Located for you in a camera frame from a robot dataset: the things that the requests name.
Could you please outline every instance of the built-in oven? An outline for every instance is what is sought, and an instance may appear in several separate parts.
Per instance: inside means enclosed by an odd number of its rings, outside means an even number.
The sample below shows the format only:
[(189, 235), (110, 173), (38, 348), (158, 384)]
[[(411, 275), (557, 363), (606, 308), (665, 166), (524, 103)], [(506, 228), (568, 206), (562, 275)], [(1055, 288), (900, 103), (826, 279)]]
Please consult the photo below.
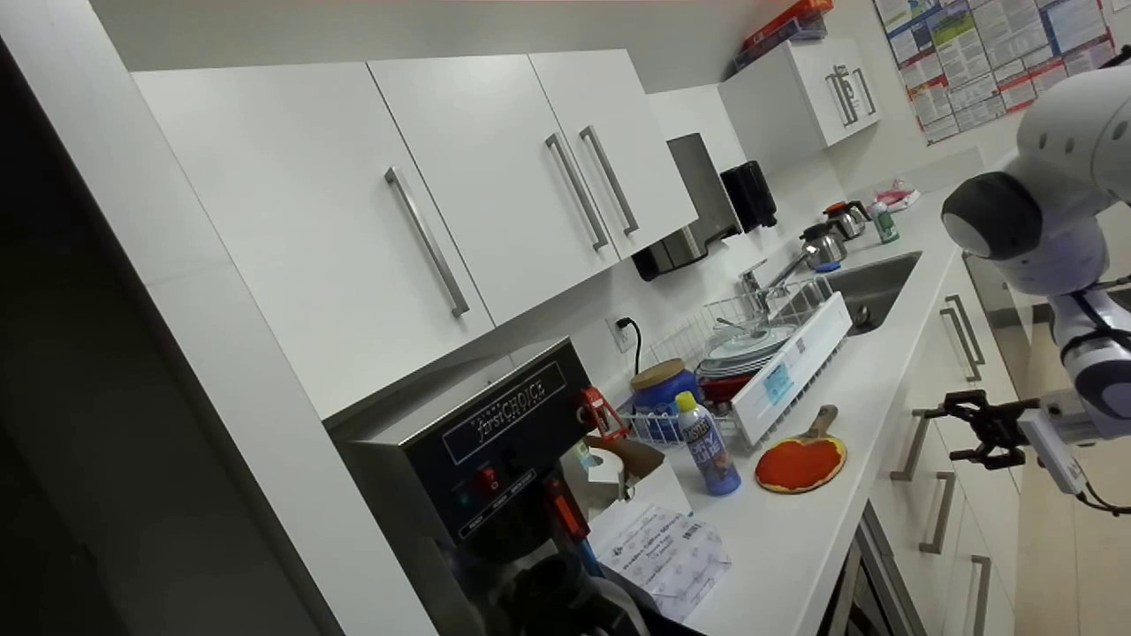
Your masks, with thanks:
[(862, 511), (821, 636), (927, 636), (874, 507)]

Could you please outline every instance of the drawer handle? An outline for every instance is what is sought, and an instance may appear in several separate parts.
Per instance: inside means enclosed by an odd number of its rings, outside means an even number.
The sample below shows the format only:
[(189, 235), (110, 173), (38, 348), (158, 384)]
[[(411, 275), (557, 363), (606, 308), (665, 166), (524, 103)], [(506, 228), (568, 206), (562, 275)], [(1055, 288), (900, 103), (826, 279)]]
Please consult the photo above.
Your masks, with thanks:
[(944, 480), (944, 507), (940, 507), (940, 519), (934, 523), (934, 536), (918, 546), (918, 550), (927, 554), (944, 554), (953, 493), (957, 493), (957, 473), (938, 473), (938, 480)]
[(966, 328), (960, 328), (957, 312), (953, 312), (953, 308), (940, 308), (940, 314), (950, 317), (953, 335), (957, 335), (957, 344), (960, 344), (960, 352), (966, 352), (966, 361), (969, 361), (969, 380), (966, 380), (966, 381), (981, 381), (979, 361), (977, 361), (977, 352), (972, 352), (972, 348), (969, 348), (969, 341), (966, 341)]
[(907, 461), (904, 461), (900, 469), (891, 469), (891, 480), (911, 480), (916, 476), (931, 414), (916, 410), (916, 417), (918, 417), (918, 423), (916, 423), (916, 440), (911, 440)]
[(399, 182), (396, 170), (385, 170), (385, 185), (396, 192), (404, 212), (411, 215), (412, 235), (417, 235), (417, 239), (423, 243), (423, 250), (428, 250), (428, 258), (432, 258), (432, 266), (434, 266), (434, 272), (438, 272), (438, 279), (441, 279), (441, 288), (447, 288), (447, 294), (450, 294), (451, 314), (457, 314), (457, 317), (467, 314), (467, 312), (469, 312), (469, 308), (467, 308), (467, 296), (463, 296), (463, 290), (458, 290), (458, 284), (457, 284), (457, 275), (451, 275), (450, 258), (438, 250), (434, 236), (428, 235), (417, 202), (411, 197), (411, 192), (404, 186), (404, 182)]
[(991, 615), (991, 569), (994, 569), (994, 562), (986, 554), (977, 554), (972, 562), (981, 569), (981, 575), (979, 575), (979, 608), (977, 608), (977, 636), (981, 636), (986, 633), (986, 615)]
[(566, 155), (566, 150), (562, 150), (562, 139), (557, 139), (557, 133), (549, 133), (549, 139), (546, 139), (546, 150), (550, 150), (550, 151), (557, 155), (557, 163), (562, 163), (562, 170), (566, 170), (566, 176), (568, 176), (568, 186), (571, 186), (581, 208), (588, 212), (589, 230), (594, 230), (594, 250), (600, 250), (600, 246), (609, 243), (606, 228), (600, 228), (600, 221), (599, 221), (599, 208), (594, 208), (594, 202), (589, 202), (589, 192), (581, 185), (581, 173), (576, 173), (576, 166), (568, 163), (568, 155)]
[(625, 212), (625, 236), (636, 235), (636, 230), (640, 230), (640, 221), (636, 221), (636, 212), (633, 212), (633, 206), (629, 206), (629, 196), (625, 196), (621, 182), (615, 176), (615, 170), (613, 170), (613, 163), (609, 163), (609, 155), (606, 155), (606, 144), (600, 144), (599, 131), (594, 131), (594, 126), (582, 126), (581, 139), (594, 144), (594, 155), (599, 155), (599, 163), (600, 163), (600, 170), (606, 170), (606, 182), (609, 182), (615, 202), (619, 202), (621, 212)]
[(977, 328), (969, 325), (969, 314), (966, 314), (960, 296), (957, 296), (957, 294), (950, 294), (948, 302), (957, 308), (957, 317), (960, 317), (960, 325), (966, 325), (966, 334), (969, 334), (969, 344), (977, 348), (977, 363), (986, 363), (986, 358), (981, 358), (981, 344), (979, 344)]

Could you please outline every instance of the sink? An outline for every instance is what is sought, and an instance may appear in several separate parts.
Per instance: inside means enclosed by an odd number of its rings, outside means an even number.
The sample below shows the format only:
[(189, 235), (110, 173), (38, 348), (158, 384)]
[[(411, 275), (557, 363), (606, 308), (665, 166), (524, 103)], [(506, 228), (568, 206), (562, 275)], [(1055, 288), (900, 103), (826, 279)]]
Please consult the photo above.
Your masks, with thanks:
[(839, 290), (847, 305), (847, 314), (851, 314), (847, 335), (862, 335), (883, 325), (883, 317), (891, 314), (891, 305), (899, 302), (907, 275), (916, 272), (916, 263), (918, 263), (918, 250), (826, 275), (826, 288)]

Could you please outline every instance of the ceiling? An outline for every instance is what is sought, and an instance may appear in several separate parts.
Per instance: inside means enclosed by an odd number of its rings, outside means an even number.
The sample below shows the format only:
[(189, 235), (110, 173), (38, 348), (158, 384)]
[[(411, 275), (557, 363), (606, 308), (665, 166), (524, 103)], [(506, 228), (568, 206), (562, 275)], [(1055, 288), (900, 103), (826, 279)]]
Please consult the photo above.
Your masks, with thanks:
[(782, 0), (93, 0), (127, 67), (629, 51), (645, 90), (709, 86)]

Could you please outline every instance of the faucet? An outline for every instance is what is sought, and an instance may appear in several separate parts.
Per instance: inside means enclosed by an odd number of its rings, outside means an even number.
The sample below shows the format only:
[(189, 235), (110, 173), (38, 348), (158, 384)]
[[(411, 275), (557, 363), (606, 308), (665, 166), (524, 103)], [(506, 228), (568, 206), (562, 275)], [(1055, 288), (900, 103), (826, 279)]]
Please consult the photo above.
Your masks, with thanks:
[(769, 317), (769, 294), (778, 294), (782, 284), (802, 266), (811, 266), (811, 250), (789, 263), (767, 288), (760, 288), (753, 272), (741, 272), (741, 296), (753, 325), (764, 325)]

